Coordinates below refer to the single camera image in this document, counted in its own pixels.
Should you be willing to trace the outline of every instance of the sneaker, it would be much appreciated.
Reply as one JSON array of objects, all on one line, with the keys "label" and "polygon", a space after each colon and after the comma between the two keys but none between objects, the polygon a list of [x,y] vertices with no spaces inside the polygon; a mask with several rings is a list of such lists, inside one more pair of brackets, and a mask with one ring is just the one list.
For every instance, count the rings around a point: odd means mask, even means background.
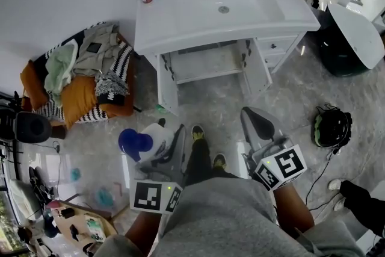
[{"label": "sneaker", "polygon": [[345,200],[346,198],[342,198],[338,200],[337,203],[334,205],[334,210],[335,211],[341,210],[344,207]]},{"label": "sneaker", "polygon": [[329,182],[329,185],[327,186],[329,190],[339,190],[341,187],[341,183],[343,183],[345,179],[334,179]]},{"label": "sneaker", "polygon": [[191,130],[192,140],[205,139],[205,132],[200,125],[194,125]]},{"label": "sneaker", "polygon": [[218,153],[212,162],[212,168],[221,167],[223,170],[225,170],[226,166],[226,157],[222,153]]}]

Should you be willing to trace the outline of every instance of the motorcycle helmet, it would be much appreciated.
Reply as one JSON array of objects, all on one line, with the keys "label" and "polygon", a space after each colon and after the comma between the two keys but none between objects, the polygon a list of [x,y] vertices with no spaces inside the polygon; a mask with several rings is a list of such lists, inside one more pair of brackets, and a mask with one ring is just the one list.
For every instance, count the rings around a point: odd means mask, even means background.
[{"label": "motorcycle helmet", "polygon": [[326,110],[317,108],[319,114],[315,118],[314,141],[318,147],[340,149],[351,137],[351,115],[330,104],[325,104],[325,107]]}]

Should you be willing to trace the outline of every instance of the cabinet door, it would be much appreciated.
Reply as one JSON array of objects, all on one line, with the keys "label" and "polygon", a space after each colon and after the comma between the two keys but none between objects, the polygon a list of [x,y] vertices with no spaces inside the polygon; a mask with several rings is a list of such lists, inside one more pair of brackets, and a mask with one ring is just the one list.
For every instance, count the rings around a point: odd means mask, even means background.
[{"label": "cabinet door", "polygon": [[246,86],[252,96],[258,97],[273,83],[265,59],[255,39],[238,40],[238,48]]},{"label": "cabinet door", "polygon": [[170,55],[157,55],[156,58],[158,73],[158,102],[166,110],[178,116],[178,90],[171,69]]}]

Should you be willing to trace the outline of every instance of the green towel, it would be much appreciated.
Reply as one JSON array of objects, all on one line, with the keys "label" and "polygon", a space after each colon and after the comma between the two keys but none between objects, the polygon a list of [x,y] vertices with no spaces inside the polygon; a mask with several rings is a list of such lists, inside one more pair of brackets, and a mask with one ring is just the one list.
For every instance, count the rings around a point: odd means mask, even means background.
[{"label": "green towel", "polygon": [[46,68],[48,75],[44,88],[52,92],[52,98],[58,107],[62,107],[61,91],[71,82],[71,70],[75,65],[78,46],[76,42],[60,46],[48,58]]}]

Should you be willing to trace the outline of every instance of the drain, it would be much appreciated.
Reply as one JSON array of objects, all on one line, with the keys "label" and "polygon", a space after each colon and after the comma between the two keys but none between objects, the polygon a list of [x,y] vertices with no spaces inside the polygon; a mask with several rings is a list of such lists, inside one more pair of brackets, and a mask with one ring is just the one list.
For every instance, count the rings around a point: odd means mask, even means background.
[{"label": "drain", "polygon": [[218,11],[222,14],[226,14],[230,11],[229,7],[226,7],[225,5],[221,5],[219,8],[218,8]]}]

